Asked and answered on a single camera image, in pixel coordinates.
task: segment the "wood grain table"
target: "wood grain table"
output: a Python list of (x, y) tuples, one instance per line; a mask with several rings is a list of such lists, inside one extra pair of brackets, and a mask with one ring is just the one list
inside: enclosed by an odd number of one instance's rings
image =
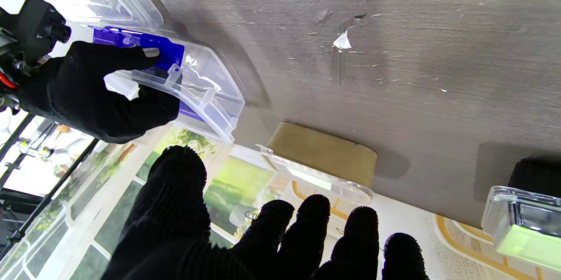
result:
[(281, 121), (359, 142), (375, 192), (473, 226), (517, 160), (559, 152), (561, 0), (153, 1), (231, 67), (238, 144)]

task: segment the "red wire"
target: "red wire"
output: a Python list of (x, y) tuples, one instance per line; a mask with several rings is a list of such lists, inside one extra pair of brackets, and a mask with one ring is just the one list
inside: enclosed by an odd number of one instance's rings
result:
[(4, 76), (4, 74), (0, 73), (0, 81), (2, 81), (2, 83), (4, 83), (4, 85), (8, 86), (11, 89), (16, 89), (18, 88), (18, 85), (10, 82), (10, 80), (8, 80), (6, 78), (6, 76)]

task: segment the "green foliage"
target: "green foliage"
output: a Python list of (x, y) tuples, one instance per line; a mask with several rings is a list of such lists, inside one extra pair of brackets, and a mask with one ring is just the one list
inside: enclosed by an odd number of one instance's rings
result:
[(214, 145), (202, 135), (190, 132), (186, 129), (181, 129), (176, 133), (176, 136), (177, 144), (181, 146), (188, 145), (199, 154), (202, 154), (203, 152), (208, 152), (210, 154), (216, 153)]

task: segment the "black knit glove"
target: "black knit glove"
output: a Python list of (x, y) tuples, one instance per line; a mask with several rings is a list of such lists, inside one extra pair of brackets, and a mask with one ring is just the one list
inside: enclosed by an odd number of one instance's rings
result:
[(138, 98), (129, 101), (108, 91), (103, 78), (116, 70), (144, 70), (157, 60), (140, 47), (74, 42), (65, 57), (48, 60), (13, 93), (26, 112), (122, 144), (176, 119), (179, 100), (140, 86)]
[[(330, 211), (326, 197), (304, 200), (286, 232), (293, 206), (267, 202), (240, 242), (226, 250), (209, 244), (205, 182), (204, 164), (193, 150), (167, 148), (150, 169), (102, 280), (376, 279), (377, 214), (371, 208), (353, 210), (331, 260), (319, 268)], [(411, 236), (392, 235), (384, 256), (383, 280), (427, 279)]]

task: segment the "black object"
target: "black object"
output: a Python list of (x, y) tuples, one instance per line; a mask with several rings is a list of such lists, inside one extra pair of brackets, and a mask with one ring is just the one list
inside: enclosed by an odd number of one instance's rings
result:
[(125, 143), (177, 118), (179, 99), (140, 86), (138, 98), (106, 89), (103, 78), (117, 70), (154, 66), (142, 48), (74, 42), (63, 58), (41, 66), (32, 80), (13, 90), (23, 110), (52, 119), (104, 142)]
[(0, 192), (0, 200), (4, 200), (4, 208), (10, 208), (13, 212), (32, 214), (39, 205), (42, 198), (25, 192), (4, 188)]
[(25, 232), (31, 226), (33, 220), (41, 213), (41, 211), (46, 206), (48, 206), (54, 194), (60, 189), (62, 184), (64, 184), (64, 182), (69, 178), (69, 176), (72, 175), (72, 173), (74, 172), (74, 170), (76, 170), (78, 165), (80, 165), (86, 159), (86, 157), (90, 155), (90, 153), (94, 150), (94, 147), (96, 146), (96, 144), (98, 144), (98, 142), (99, 140), (96, 138), (92, 140), (92, 142), (82, 152), (82, 154), (78, 156), (78, 159), (75, 160), (72, 166), (70, 166), (70, 168), (68, 168), (66, 173), (64, 173), (64, 176), (62, 176), (62, 178), (60, 178), (60, 180), (57, 182), (57, 184), (54, 185), (54, 187), (50, 190), (50, 192), (46, 196), (44, 196), (44, 198), (41, 200), (41, 202), (38, 204), (35, 210), (33, 210), (33, 212), (30, 214), (30, 216), (27, 218), (24, 224), (22, 224), (22, 226), (20, 226), (20, 228), (18, 228), (18, 230), (16, 230), (14, 234), (12, 234), (12, 237), (8, 239), (9, 241), (8, 246), (6, 246), (4, 250), (0, 252), (0, 260), (2, 260), (4, 256), (6, 256), (6, 254), (10, 251), (10, 249), (12, 249), (14, 244), (19, 242), (23, 238), (23, 236), (25, 236)]
[(25, 0), (18, 14), (0, 8), (2, 34), (16, 41), (12, 55), (22, 53), (30, 66), (50, 53), (57, 41), (68, 42), (72, 30), (65, 24), (54, 6), (43, 0)]
[[(293, 206), (267, 202), (238, 244), (213, 248), (202, 199), (205, 181), (204, 164), (193, 150), (164, 150), (138, 193), (102, 280), (376, 278), (378, 218), (372, 208), (353, 210), (331, 260), (320, 267), (330, 210), (326, 197), (304, 200), (288, 230)], [(411, 236), (394, 234), (385, 254), (383, 280), (428, 279), (421, 249)]]
[(50, 53), (56, 42), (68, 42), (72, 30), (48, 2), (25, 0), (20, 13), (0, 8), (0, 36), (10, 43), (0, 47), (2, 82), (9, 88), (21, 84), (37, 71), (38, 60)]
[(508, 186), (561, 198), (561, 159), (531, 157), (517, 162)]

